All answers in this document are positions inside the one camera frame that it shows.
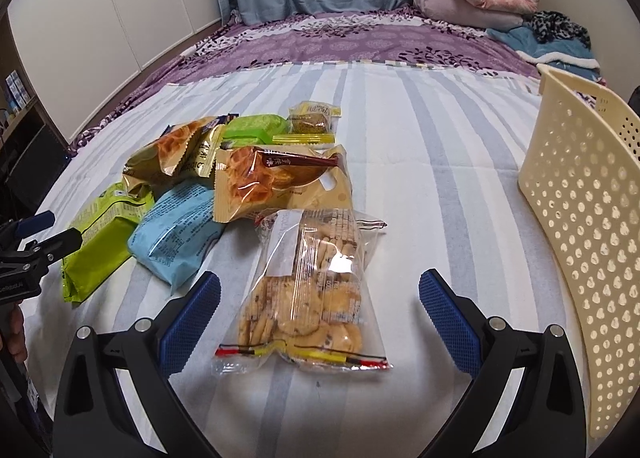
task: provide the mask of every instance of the light blue package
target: light blue package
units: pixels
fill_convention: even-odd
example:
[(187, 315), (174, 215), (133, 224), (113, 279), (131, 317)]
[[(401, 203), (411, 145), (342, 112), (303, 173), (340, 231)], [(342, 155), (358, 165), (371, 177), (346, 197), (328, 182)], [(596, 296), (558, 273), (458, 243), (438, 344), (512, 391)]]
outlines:
[(214, 222), (213, 190), (184, 181), (162, 196), (129, 238), (129, 251), (171, 294), (199, 270), (207, 249), (222, 236)]

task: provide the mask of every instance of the lime green package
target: lime green package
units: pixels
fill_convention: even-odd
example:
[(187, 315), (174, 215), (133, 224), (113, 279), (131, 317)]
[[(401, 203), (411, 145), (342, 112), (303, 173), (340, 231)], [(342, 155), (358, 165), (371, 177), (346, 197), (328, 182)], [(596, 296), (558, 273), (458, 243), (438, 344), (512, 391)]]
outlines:
[(82, 247), (62, 260), (65, 301), (82, 303), (129, 259), (127, 241), (153, 205), (151, 192), (133, 198), (118, 182), (76, 216), (71, 227), (82, 233)]
[(231, 149), (270, 145), (274, 135), (288, 132), (289, 123), (279, 115), (245, 115), (236, 117), (226, 126), (222, 146), (223, 149)]

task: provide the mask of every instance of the white wall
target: white wall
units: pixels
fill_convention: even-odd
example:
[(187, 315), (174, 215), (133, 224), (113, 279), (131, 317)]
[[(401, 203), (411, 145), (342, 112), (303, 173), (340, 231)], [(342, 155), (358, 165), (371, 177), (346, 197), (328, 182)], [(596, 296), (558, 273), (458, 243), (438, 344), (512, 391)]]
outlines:
[(626, 0), (540, 0), (584, 25), (609, 87), (625, 101), (640, 86), (640, 23)]

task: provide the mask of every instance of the silver bolt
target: silver bolt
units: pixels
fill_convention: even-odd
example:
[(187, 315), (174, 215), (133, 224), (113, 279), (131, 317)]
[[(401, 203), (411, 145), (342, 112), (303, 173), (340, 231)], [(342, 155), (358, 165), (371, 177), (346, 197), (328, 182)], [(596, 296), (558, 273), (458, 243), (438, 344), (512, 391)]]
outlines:
[(138, 332), (146, 332), (147, 330), (149, 330), (149, 328), (151, 328), (151, 320), (139, 319), (138, 321), (136, 321), (134, 327)]
[(86, 339), (91, 335), (91, 328), (89, 328), (88, 326), (83, 326), (78, 329), (76, 335), (78, 336), (78, 339)]
[(489, 320), (489, 326), (494, 330), (500, 332), (507, 328), (507, 323), (502, 317), (492, 317)]
[(564, 335), (564, 330), (557, 324), (552, 324), (549, 328), (549, 332), (551, 332), (553, 337), (562, 337)]

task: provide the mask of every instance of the shelf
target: shelf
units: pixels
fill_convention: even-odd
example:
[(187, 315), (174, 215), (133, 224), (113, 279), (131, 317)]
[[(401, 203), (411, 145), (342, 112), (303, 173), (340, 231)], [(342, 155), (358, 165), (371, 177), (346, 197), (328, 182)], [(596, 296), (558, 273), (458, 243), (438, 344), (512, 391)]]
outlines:
[(15, 128), (18, 126), (18, 124), (20, 124), (22, 119), (26, 117), (26, 115), (31, 111), (31, 109), (37, 102), (38, 102), (38, 98), (32, 97), (31, 100), (27, 103), (27, 106), (25, 106), (22, 110), (18, 112), (18, 114), (15, 116), (15, 119), (9, 123), (9, 127), (2, 132), (2, 144), (4, 144), (7, 141), (7, 139), (14, 132)]

